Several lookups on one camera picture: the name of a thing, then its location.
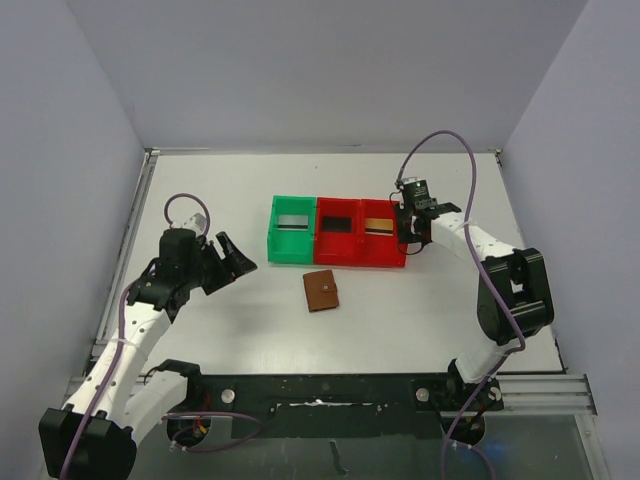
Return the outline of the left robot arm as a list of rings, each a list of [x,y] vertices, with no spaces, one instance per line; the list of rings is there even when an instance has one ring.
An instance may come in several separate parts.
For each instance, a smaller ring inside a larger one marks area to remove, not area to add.
[[[126,479],[139,444],[176,407],[200,405],[204,387],[196,364],[170,363],[139,392],[133,390],[154,347],[195,289],[210,295],[255,271],[224,232],[163,232],[157,257],[127,286],[116,330],[82,385],[61,408],[49,408],[38,431],[47,473],[56,479]]]

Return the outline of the brown leather card holder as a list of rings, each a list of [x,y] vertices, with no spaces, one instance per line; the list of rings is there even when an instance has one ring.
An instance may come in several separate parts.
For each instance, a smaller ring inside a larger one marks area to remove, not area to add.
[[[303,287],[310,313],[339,307],[338,289],[332,270],[320,270],[304,274]]]

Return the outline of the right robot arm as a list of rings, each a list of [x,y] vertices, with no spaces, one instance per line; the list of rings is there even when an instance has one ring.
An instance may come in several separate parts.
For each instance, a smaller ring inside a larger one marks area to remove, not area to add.
[[[470,216],[474,192],[461,209],[439,202],[424,179],[399,178],[395,185],[402,196],[394,207],[398,242],[422,248],[435,243],[478,272],[476,317],[482,337],[453,361],[457,376],[445,384],[448,402],[466,409],[480,398],[479,383],[553,322],[544,258],[535,248],[518,249],[476,225]]]

